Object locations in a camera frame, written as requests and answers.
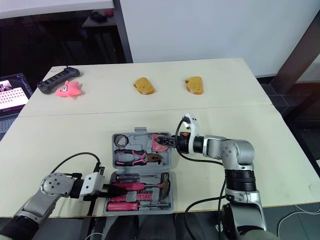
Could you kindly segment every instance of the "toasted bread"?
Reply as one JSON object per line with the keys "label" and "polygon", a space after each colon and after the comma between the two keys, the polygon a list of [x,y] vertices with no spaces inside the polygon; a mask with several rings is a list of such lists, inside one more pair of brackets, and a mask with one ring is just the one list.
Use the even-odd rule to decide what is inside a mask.
{"label": "toasted bread", "polygon": [[149,94],[153,94],[155,92],[154,87],[152,86],[152,84],[149,82],[148,79],[146,79],[145,77],[141,77],[139,78],[137,81],[135,81],[135,83],[133,84],[133,86],[138,90],[139,93],[141,93],[142,95],[149,95]]}
{"label": "toasted bread", "polygon": [[202,79],[199,76],[192,76],[185,80],[186,89],[192,94],[202,94],[204,87]]}

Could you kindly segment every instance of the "pink-handled pliers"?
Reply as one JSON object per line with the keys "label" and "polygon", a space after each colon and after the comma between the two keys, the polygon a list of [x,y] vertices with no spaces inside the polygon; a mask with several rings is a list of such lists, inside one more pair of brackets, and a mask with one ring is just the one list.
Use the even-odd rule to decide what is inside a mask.
{"label": "pink-handled pliers", "polygon": [[161,163],[162,156],[154,153],[147,154],[144,150],[130,150],[130,149],[118,149],[114,151],[115,154],[132,154],[139,156],[139,160],[133,161],[116,161],[116,166],[136,166],[136,165],[146,165],[147,162],[154,163],[158,162]]}

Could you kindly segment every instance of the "gray toolbox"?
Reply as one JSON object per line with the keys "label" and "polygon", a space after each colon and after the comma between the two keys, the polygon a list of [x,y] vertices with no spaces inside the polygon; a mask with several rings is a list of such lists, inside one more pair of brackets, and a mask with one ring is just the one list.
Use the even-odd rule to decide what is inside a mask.
{"label": "gray toolbox", "polygon": [[147,132],[145,127],[136,127],[134,131],[112,136],[112,164],[118,171],[112,173],[110,184],[128,192],[107,198],[104,213],[116,216],[171,214],[174,210],[173,178],[169,171],[172,149],[158,146],[154,150],[159,151],[153,151],[155,135],[171,135]]}

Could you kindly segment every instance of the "robotic arm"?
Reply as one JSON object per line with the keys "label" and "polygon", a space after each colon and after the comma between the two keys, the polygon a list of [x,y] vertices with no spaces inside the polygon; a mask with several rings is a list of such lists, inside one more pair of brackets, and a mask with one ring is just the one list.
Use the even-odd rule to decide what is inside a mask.
{"label": "robotic arm", "polygon": [[127,193],[123,188],[104,184],[105,168],[99,165],[97,168],[97,171],[84,179],[81,179],[81,173],[54,172],[46,176],[36,194],[26,201],[0,231],[0,240],[31,240],[53,212],[60,198],[82,198],[84,201],[91,201],[94,207],[97,198],[117,197]]}
{"label": "robotic arm", "polygon": [[260,193],[256,187],[253,146],[246,140],[199,136],[197,119],[193,115],[186,114],[182,120],[191,133],[180,132],[177,144],[176,136],[160,136],[156,141],[177,148],[181,153],[199,153],[222,160],[226,182],[225,198],[229,201],[222,206],[225,236],[230,240],[278,240],[267,232]]}

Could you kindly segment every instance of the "black gamepad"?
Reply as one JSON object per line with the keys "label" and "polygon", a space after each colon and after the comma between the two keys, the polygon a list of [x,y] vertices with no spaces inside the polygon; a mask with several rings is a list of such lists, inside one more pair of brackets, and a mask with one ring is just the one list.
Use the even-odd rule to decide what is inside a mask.
{"label": "black gamepad", "polygon": [[63,71],[48,78],[45,81],[39,82],[36,86],[40,89],[42,93],[49,94],[51,93],[51,90],[55,86],[65,82],[69,78],[79,77],[79,76],[80,76],[80,72],[78,69],[67,66],[65,69],[63,69]]}

